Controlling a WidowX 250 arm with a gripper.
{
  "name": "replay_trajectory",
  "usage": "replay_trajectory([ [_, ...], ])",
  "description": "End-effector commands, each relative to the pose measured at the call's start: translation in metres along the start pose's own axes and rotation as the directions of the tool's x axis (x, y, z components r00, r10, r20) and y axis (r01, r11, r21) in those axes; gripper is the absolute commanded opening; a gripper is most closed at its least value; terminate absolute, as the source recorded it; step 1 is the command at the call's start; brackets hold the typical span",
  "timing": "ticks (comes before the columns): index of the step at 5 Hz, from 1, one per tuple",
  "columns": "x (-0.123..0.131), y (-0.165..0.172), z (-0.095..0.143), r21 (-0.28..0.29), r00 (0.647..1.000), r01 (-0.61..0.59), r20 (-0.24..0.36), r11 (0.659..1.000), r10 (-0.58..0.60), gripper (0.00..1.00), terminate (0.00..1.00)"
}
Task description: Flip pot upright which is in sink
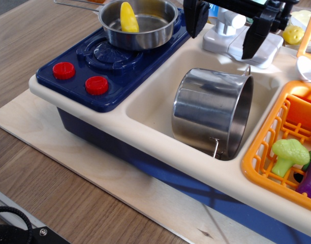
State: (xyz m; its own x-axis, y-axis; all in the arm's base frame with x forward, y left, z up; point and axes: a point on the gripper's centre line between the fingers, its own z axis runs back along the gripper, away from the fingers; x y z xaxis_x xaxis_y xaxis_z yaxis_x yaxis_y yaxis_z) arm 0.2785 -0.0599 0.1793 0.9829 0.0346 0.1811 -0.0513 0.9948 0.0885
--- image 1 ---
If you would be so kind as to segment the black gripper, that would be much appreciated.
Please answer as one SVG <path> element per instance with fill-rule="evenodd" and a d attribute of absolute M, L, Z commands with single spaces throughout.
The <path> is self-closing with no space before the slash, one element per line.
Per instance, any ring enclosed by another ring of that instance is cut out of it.
<path fill-rule="evenodd" d="M 253 20 L 243 42 L 242 59 L 254 57 L 270 32 L 284 30 L 290 13 L 299 1 L 209 1 L 211 4 L 230 10 Z M 195 38 L 208 21 L 210 4 L 206 1 L 184 0 L 186 30 Z"/>

